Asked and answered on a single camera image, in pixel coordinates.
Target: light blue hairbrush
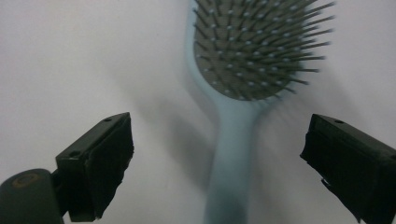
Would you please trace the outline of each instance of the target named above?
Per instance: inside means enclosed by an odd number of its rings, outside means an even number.
[[[207,192],[205,224],[247,223],[253,128],[260,114],[291,83],[303,61],[321,60],[313,48],[315,19],[334,3],[313,0],[191,0],[187,61],[200,88],[219,111],[219,142]]]

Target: hairbrush head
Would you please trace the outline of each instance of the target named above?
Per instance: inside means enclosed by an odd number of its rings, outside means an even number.
[[[311,21],[323,8],[316,0],[195,0],[195,61],[204,79],[216,91],[237,100],[260,100],[282,90],[294,92],[291,82],[306,69],[301,62],[322,60],[313,48],[329,45],[312,38],[319,31]]]

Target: metal bristle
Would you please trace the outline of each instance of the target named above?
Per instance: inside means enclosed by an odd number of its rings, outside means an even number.
[[[319,24],[329,3],[317,0],[196,0],[195,54],[206,81],[237,100],[260,100],[282,90],[295,92],[297,72],[318,72],[302,62],[324,60],[308,50],[330,45],[315,37],[331,33]]]

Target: white surface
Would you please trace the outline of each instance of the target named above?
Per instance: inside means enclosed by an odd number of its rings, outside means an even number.
[[[312,113],[396,147],[395,11],[393,0],[328,10],[333,44],[311,63],[321,73],[258,127],[250,223],[357,223],[299,154]],[[130,111],[136,153],[96,223],[202,223],[218,119],[184,62],[187,12],[182,0],[2,1],[0,181],[55,170],[91,126]]]

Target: black plastic part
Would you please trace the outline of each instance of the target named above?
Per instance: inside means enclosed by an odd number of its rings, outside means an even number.
[[[124,113],[103,119],[56,157],[55,177],[73,222],[102,217],[133,153],[131,118]]]
[[[391,224],[396,214],[396,150],[344,123],[313,115],[301,157],[361,222]]]
[[[63,224],[50,172],[28,170],[0,186],[0,223]]]
[[[67,190],[66,184],[62,182],[59,171],[55,170],[52,175],[53,188],[55,190],[56,198],[58,200],[58,207],[61,216],[67,212]]]

